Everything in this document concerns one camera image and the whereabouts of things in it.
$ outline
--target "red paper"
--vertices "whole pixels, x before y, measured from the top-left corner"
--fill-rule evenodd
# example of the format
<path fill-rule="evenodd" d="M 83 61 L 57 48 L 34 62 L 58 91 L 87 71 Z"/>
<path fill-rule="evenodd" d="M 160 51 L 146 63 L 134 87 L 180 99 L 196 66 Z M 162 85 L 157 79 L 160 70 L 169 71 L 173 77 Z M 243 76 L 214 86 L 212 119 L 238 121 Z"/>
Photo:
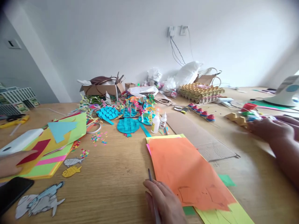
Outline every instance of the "red paper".
<path fill-rule="evenodd" d="M 37 142 L 37 144 L 32 148 L 32 150 L 37 150 L 37 152 L 22 159 L 21 162 L 19 162 L 17 165 L 21 165 L 23 163 L 27 163 L 27 162 L 37 159 L 37 157 L 39 157 L 39 155 L 45 150 L 49 141 L 51 141 L 51 139 Z"/>

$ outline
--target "white device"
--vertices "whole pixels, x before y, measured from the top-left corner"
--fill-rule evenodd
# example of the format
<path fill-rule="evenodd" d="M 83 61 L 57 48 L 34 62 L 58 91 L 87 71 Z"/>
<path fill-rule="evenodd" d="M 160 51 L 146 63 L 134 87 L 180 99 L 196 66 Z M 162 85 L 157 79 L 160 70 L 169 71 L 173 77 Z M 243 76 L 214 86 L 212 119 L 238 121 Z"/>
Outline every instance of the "white device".
<path fill-rule="evenodd" d="M 299 106 L 299 75 L 286 78 L 278 87 L 275 96 L 264 98 L 267 103 L 285 106 Z"/>
<path fill-rule="evenodd" d="M 22 151 L 29 143 L 40 136 L 43 131 L 42 128 L 26 131 L 20 137 L 0 149 L 0 156 L 7 156 Z"/>

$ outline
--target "glue bottle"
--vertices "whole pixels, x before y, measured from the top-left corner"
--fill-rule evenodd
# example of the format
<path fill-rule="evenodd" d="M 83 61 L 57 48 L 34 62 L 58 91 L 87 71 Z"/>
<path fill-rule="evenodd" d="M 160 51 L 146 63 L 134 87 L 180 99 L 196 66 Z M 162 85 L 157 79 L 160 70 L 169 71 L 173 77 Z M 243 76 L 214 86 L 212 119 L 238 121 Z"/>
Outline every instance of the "glue bottle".
<path fill-rule="evenodd" d="M 110 95 L 109 95 L 109 93 L 107 93 L 107 91 L 106 91 L 106 101 L 108 104 L 111 104 Z"/>
<path fill-rule="evenodd" d="M 160 125 L 159 125 L 160 129 L 163 130 L 165 128 L 166 121 L 167 121 L 167 116 L 166 116 L 166 112 L 165 112 L 165 114 L 163 114 L 161 121 L 160 121 Z"/>
<path fill-rule="evenodd" d="M 159 131 L 159 124 L 160 124 L 160 118 L 159 116 L 155 116 L 152 121 L 152 133 L 157 133 Z"/>

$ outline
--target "orange paper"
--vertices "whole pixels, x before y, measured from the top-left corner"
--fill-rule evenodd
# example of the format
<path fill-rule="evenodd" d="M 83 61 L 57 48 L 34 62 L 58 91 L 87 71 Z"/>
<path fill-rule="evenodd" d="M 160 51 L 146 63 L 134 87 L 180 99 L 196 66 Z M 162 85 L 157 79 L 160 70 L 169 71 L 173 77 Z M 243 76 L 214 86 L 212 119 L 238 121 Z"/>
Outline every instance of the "orange paper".
<path fill-rule="evenodd" d="M 156 179 L 166 183 L 182 206 L 229 211 L 236 202 L 211 165 L 187 138 L 150 139 Z"/>

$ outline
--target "yellow paper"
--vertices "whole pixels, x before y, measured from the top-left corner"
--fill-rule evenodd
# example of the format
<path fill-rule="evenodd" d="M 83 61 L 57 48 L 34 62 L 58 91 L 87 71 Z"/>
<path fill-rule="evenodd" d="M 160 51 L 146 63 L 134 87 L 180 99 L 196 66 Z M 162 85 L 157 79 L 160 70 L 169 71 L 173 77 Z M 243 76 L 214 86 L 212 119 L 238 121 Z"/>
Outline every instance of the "yellow paper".
<path fill-rule="evenodd" d="M 228 205 L 230 211 L 209 210 L 201 211 L 195 208 L 205 224 L 254 224 L 249 215 L 239 203 Z"/>

